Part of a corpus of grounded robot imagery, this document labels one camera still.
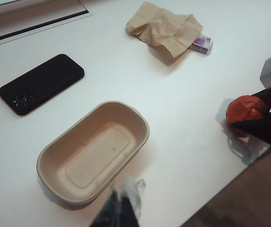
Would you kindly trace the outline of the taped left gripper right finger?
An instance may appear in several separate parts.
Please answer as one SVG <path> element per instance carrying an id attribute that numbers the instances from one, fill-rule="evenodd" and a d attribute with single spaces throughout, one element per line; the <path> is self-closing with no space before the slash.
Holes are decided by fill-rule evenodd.
<path id="1" fill-rule="evenodd" d="M 120 186 L 118 227 L 139 227 L 142 196 L 146 184 L 144 179 L 136 180 L 131 175 L 125 175 Z"/>

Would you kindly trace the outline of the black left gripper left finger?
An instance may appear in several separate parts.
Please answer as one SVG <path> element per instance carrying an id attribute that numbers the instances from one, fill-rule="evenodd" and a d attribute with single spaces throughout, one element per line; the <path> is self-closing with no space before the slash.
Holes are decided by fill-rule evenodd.
<path id="1" fill-rule="evenodd" d="M 122 227 L 120 220 L 121 202 L 118 198 L 118 192 L 112 189 L 111 194 L 105 201 L 101 210 L 96 215 L 91 227 Z"/>

